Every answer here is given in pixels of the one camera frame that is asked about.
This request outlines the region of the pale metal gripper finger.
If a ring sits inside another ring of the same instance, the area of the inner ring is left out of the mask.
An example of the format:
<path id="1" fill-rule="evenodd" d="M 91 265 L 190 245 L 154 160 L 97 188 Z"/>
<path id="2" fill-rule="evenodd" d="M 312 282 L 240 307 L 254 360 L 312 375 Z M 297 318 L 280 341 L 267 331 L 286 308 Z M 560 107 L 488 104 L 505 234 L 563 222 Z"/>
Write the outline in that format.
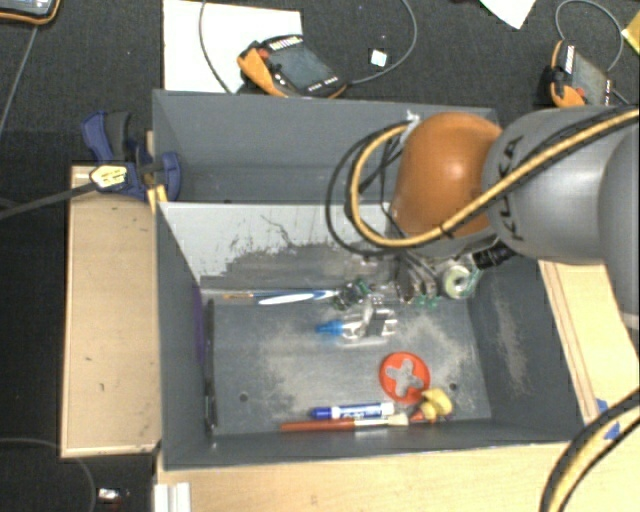
<path id="1" fill-rule="evenodd" d="M 376 309 L 370 319 L 370 339 L 374 343 L 386 343 L 395 334 L 398 319 L 393 310 Z"/>
<path id="2" fill-rule="evenodd" d="M 379 341 L 383 338 L 385 316 L 382 301 L 366 298 L 345 317 L 345 339 L 349 343 Z"/>

